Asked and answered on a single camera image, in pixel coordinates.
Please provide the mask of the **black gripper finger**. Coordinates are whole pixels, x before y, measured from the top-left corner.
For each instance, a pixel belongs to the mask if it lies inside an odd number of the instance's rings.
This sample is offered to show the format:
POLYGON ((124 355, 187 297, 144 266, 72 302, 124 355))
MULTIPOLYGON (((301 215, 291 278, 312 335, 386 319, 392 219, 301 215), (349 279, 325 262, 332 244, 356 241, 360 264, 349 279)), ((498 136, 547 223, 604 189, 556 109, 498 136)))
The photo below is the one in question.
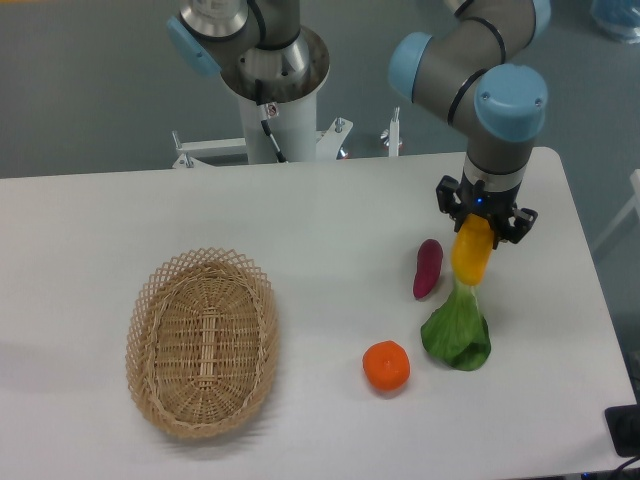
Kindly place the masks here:
POLYGON ((538 218, 538 212, 529 208, 514 206, 505 214, 492 218, 494 232, 493 248, 500 243, 518 244, 533 228, 538 218))
POLYGON ((454 222, 455 232, 460 230, 468 215, 468 208, 462 201, 461 193, 461 184, 448 175, 443 176, 436 187, 438 208, 454 222))

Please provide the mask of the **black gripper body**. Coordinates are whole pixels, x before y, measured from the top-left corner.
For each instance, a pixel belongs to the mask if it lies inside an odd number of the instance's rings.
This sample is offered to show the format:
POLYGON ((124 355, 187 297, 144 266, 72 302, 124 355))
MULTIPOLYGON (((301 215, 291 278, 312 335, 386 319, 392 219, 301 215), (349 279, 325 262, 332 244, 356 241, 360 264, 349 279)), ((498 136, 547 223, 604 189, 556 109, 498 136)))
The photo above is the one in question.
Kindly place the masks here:
POLYGON ((514 216, 522 179, 520 173, 481 177, 464 171, 458 189, 461 201, 458 224, 462 225, 471 214, 486 219, 491 225, 508 224, 514 216))

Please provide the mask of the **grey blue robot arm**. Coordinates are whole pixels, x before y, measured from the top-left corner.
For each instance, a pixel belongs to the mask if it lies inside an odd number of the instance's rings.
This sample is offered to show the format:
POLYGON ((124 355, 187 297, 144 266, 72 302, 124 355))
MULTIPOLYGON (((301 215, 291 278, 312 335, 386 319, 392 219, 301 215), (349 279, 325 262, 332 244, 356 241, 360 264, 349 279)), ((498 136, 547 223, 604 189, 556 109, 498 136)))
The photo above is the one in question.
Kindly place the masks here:
MULTIPOLYGON (((395 48, 390 85, 467 139, 460 179, 437 187, 456 225, 489 223, 495 243, 518 243, 537 214, 516 202, 548 89, 533 69, 512 63, 546 28, 546 1, 456 1, 457 27, 436 39, 415 32, 395 48)), ((296 1, 185 1, 166 24, 182 58, 220 76, 241 109, 250 162, 319 158, 316 94, 329 73, 323 40, 300 20, 296 1)))

